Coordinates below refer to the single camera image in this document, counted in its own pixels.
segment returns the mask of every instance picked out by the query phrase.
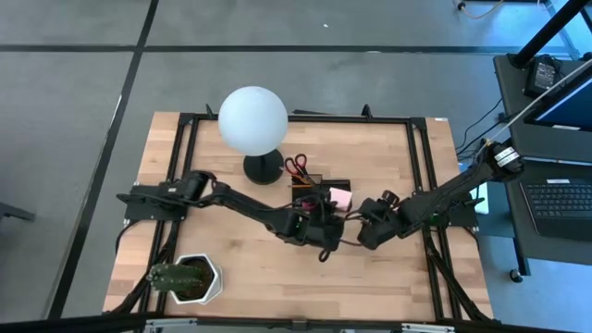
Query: black lamp base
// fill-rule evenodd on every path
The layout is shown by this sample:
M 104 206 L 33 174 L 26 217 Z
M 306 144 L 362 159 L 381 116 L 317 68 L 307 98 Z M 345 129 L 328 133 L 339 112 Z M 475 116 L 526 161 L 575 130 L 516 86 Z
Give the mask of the black lamp base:
M 284 157 L 276 149 L 261 156 L 246 156 L 242 168 L 247 178 L 255 184 L 267 185 L 275 182 L 284 172 Z

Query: round lamp shade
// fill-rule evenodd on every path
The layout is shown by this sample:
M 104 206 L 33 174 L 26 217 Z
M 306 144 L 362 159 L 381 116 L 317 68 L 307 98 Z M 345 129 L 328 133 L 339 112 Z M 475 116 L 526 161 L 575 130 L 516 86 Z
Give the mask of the round lamp shade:
M 288 111 L 268 89 L 244 87 L 224 100 L 218 127 L 230 147 L 248 156 L 260 156 L 275 150 L 286 136 Z

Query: potted plant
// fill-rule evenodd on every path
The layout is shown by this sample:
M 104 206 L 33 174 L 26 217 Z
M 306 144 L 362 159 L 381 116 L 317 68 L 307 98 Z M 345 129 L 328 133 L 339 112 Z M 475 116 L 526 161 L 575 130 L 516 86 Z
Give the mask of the potted plant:
M 153 265 L 147 279 L 156 290 L 170 291 L 177 304 L 206 304 L 222 291 L 222 269 L 204 253 Z

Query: white hexagonal pot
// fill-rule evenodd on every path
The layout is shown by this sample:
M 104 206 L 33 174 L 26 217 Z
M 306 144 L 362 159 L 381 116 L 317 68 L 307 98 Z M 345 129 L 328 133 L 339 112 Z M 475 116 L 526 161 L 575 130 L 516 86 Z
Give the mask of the white hexagonal pot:
M 182 301 L 179 299 L 175 291 L 171 291 L 171 294 L 173 294 L 173 298 L 175 299 L 175 302 L 177 304 L 199 303 L 202 305 L 206 305 L 208 302 L 212 301 L 212 299 L 214 299 L 215 296 L 222 292 L 222 268 L 220 266 L 214 265 L 210 257 L 205 253 L 182 255 L 179 257 L 179 259 L 177 259 L 177 262 L 175 264 L 179 265 L 189 258 L 203 258 L 205 259 L 205 261 L 207 261 L 210 268 L 212 269 L 212 272 L 214 272 L 214 279 L 212 280 L 212 284 L 210 285 L 210 288 L 207 290 L 205 295 L 201 299 L 197 300 Z

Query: wooden tabletop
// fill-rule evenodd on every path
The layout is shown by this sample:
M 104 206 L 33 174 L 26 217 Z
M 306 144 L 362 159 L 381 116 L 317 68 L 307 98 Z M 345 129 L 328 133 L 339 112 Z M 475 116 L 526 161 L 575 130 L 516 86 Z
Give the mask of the wooden tabletop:
M 138 181 L 155 185 L 166 177 L 179 113 L 154 114 Z M 458 174 L 458 163 L 446 119 L 427 118 L 438 183 Z M 181 146 L 184 155 L 188 130 Z M 428 185 L 419 133 L 415 138 Z M 397 124 L 291 122 L 278 148 L 284 156 L 306 153 L 310 173 L 350 179 L 353 206 L 391 190 L 401 198 L 414 189 L 406 131 Z M 200 121 L 192 169 L 213 171 L 220 181 L 258 201 L 288 203 L 290 177 L 259 186 L 246 179 L 243 155 L 221 139 L 216 121 Z M 351 222 L 343 239 L 355 241 L 360 226 Z M 105 299 L 105 310 L 123 301 L 146 269 L 154 222 L 142 221 L 122 238 Z M 449 228 L 454 273 L 486 315 L 492 315 L 475 240 L 462 228 Z M 224 207 L 190 209 L 181 225 L 176 256 L 208 253 L 222 267 L 224 290 L 207 305 L 175 304 L 170 315 L 310 318 L 347 320 L 434 320 L 432 297 L 421 233 L 392 239 L 377 250 L 341 244 L 329 260 L 319 263 L 319 249 L 283 243 L 263 225 Z M 448 294 L 440 277 L 445 313 Z M 154 307 L 155 292 L 151 306 Z

